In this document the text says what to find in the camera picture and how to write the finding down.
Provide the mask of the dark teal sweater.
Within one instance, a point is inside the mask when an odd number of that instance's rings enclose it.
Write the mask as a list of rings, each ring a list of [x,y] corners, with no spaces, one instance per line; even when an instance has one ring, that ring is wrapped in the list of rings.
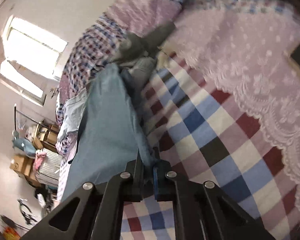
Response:
[[[140,157],[147,173],[156,162],[140,126],[140,93],[130,73],[108,64],[89,83],[77,151],[61,200],[85,182],[101,184]]]

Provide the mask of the black clothes rack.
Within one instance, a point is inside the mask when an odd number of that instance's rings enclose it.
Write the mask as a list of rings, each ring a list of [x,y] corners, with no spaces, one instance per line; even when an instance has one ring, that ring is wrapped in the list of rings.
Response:
[[[16,103],[13,105],[13,127],[15,131],[26,132],[29,127],[42,124],[41,121],[37,121],[19,110]]]

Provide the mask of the clear plastic storage bag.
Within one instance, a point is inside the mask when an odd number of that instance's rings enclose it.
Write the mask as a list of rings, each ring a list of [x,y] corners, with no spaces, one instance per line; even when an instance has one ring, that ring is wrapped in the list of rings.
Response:
[[[36,150],[33,163],[36,180],[45,185],[57,187],[62,156],[46,148]]]

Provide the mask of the bicycle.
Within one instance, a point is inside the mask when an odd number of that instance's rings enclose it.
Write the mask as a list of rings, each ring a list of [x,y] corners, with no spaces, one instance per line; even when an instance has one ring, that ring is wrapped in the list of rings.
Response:
[[[34,215],[30,207],[26,204],[27,199],[18,198],[17,202],[19,204],[19,211],[23,216],[27,225],[36,225],[39,222],[37,215]],[[41,206],[40,218],[43,219],[53,210],[53,200],[45,201],[43,196],[39,197],[39,205]]]

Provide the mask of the red paper decoration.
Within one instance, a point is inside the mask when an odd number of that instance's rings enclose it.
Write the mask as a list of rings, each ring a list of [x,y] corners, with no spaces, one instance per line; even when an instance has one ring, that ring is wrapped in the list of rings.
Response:
[[[17,231],[10,227],[6,226],[2,232],[2,236],[4,237],[4,240],[19,240],[20,235],[17,233]]]

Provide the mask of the cardboard boxes stack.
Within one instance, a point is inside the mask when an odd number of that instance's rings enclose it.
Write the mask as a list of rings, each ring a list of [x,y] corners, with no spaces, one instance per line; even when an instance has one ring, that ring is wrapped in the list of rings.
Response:
[[[12,131],[12,147],[15,157],[11,169],[22,174],[33,185],[45,184],[57,187],[62,156],[57,153],[59,129],[54,124],[40,122],[27,130]]]

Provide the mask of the blue plush shark toy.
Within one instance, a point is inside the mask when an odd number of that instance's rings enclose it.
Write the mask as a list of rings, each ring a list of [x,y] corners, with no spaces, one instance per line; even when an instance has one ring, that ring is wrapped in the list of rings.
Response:
[[[19,133],[16,130],[12,131],[12,147],[15,152],[34,158],[36,156],[36,148],[26,138],[19,137]]]

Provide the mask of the light blue garment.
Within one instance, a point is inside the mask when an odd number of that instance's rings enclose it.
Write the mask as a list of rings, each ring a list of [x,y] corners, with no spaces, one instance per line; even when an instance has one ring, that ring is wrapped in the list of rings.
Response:
[[[58,142],[61,142],[70,133],[78,131],[87,97],[87,90],[83,88],[76,96],[66,100],[64,119],[57,136]]]

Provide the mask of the plaid bed sheet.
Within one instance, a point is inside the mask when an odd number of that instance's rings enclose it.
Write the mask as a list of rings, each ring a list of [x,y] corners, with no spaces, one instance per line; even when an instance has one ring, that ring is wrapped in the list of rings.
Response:
[[[145,133],[173,169],[211,179],[275,239],[300,228],[300,15],[280,0],[195,0],[142,91]]]

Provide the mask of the grey trousers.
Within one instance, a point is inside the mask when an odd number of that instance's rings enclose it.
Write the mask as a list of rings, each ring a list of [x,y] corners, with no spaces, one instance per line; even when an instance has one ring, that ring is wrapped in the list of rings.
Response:
[[[137,60],[132,68],[128,71],[132,76],[134,87],[141,91],[152,73],[154,72],[157,65],[157,60],[151,57],[142,57]]]

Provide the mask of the olive green garment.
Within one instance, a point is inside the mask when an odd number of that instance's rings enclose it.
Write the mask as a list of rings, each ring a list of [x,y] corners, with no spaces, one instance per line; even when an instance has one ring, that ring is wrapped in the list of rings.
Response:
[[[131,67],[138,59],[153,56],[174,30],[175,24],[168,21],[156,27],[144,37],[128,33],[108,62]]]

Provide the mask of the window with curtain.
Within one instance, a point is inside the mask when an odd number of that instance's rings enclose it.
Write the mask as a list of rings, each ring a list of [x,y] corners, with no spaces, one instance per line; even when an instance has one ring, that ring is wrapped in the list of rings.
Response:
[[[43,106],[59,80],[58,62],[67,45],[57,35],[10,16],[0,35],[0,82]]]

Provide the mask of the plaid folded quilt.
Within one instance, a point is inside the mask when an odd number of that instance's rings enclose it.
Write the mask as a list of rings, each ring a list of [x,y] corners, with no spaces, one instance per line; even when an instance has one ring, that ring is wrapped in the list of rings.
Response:
[[[185,0],[115,0],[75,43],[59,83],[56,121],[64,119],[66,100],[76,96],[89,79],[107,64],[127,33],[145,36],[173,20]]]

